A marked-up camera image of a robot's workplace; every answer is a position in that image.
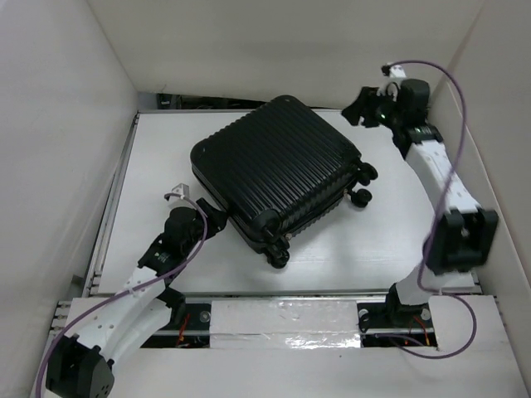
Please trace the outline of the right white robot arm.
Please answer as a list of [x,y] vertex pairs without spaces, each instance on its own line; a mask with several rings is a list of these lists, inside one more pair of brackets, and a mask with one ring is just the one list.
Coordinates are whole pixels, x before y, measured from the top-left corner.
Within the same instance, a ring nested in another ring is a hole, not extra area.
[[342,111],[353,126],[391,130],[393,144],[417,175],[434,210],[420,264],[391,286],[383,308],[361,316],[364,328],[375,320],[403,326],[457,275],[486,265],[499,224],[497,212],[482,207],[465,188],[439,129],[428,122],[430,94],[424,80],[397,79],[383,87],[364,86]]

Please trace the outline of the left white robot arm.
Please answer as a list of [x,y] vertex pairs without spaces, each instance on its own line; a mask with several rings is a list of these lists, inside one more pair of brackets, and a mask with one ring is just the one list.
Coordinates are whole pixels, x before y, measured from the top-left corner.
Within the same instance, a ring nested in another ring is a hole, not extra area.
[[69,322],[42,359],[35,395],[106,397],[115,368],[160,328],[177,328],[185,317],[185,298],[170,284],[197,256],[204,243],[227,225],[227,214],[205,199],[181,194],[185,206],[169,212],[153,240],[115,295]]

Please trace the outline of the black hard-shell suitcase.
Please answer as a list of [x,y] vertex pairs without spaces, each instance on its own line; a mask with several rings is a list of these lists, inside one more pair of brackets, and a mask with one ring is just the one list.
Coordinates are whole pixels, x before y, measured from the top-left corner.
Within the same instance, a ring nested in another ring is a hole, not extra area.
[[344,195],[365,207],[378,178],[358,148],[310,107],[281,95],[199,141],[192,173],[246,243],[284,268],[289,239]]

